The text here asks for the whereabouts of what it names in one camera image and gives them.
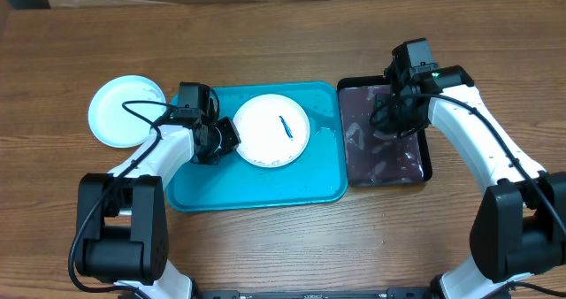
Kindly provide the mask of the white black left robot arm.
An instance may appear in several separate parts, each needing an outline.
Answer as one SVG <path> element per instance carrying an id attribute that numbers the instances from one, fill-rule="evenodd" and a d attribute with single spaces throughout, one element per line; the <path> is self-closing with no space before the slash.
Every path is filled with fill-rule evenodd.
<path id="1" fill-rule="evenodd" d="M 88 173 L 78 188 L 76 235 L 68 257 L 73 285 L 95 292 L 81 276 L 102 282 L 100 293 L 127 298 L 191 298 L 195 284 L 168 258 L 164 189 L 189 161 L 214 165 L 240 137 L 231 119 L 159 118 L 149 139 L 108 173 Z"/>

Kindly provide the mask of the pink plastic plate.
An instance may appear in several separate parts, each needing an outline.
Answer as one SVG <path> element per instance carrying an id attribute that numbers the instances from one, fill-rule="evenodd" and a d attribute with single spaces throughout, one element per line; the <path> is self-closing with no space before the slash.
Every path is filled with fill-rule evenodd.
<path id="1" fill-rule="evenodd" d="M 238 154 L 252 165 L 276 168 L 294 162 L 310 139 L 305 110 L 289 97 L 267 94 L 249 99 L 233 117 L 240 136 Z"/>

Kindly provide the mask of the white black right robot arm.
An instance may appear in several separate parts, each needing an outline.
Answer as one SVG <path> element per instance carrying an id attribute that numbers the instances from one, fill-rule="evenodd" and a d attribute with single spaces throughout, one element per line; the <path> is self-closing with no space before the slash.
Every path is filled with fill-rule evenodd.
<path id="1" fill-rule="evenodd" d="M 482 193 L 470 256 L 436 277 L 427 297 L 495 298 L 564 265 L 564 172 L 547 172 L 513 142 L 460 66 L 390 65 L 384 77 L 391 91 L 376 97 L 371 125 L 397 137 L 436 127 Z"/>

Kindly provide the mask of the light blue plastic plate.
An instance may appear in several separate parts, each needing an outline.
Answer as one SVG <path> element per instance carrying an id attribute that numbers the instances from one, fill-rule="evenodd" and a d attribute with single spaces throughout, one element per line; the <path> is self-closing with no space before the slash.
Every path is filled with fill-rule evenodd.
<path id="1" fill-rule="evenodd" d="M 127 105 L 149 122 L 160 117 L 166 109 L 159 105 L 165 104 L 166 98 L 154 81 L 139 75 L 110 80 L 96 92 L 88 108 L 88 125 L 99 142 L 123 149 L 138 146 L 149 137 L 149 123 L 126 111 L 122 103 L 127 101 L 156 102 Z"/>

